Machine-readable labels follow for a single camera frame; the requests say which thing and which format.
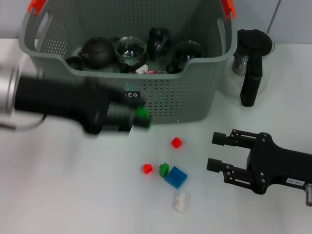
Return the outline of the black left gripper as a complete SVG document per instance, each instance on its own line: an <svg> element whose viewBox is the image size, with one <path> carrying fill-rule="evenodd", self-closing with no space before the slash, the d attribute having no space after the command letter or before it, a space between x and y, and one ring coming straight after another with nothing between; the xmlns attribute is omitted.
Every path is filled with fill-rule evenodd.
<svg viewBox="0 0 312 234"><path fill-rule="evenodd" d="M144 107L146 102L141 98L116 99L119 94L102 85L71 85L21 78L15 92L14 108L73 120L92 135L98 135L102 131L129 132L136 112L109 113L107 116L110 103L136 109Z"/></svg>

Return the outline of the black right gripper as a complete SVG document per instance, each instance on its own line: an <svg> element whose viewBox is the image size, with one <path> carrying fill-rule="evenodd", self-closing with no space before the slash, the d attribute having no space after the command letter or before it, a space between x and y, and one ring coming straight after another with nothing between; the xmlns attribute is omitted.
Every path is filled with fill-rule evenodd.
<svg viewBox="0 0 312 234"><path fill-rule="evenodd" d="M250 149L247 170L252 172L252 191L256 194L264 194L273 184L303 190L312 183L312 155L281 148L270 134L232 130L227 136L214 132L212 144ZM223 173L225 183L248 185L246 169L208 158L207 170Z"/></svg>

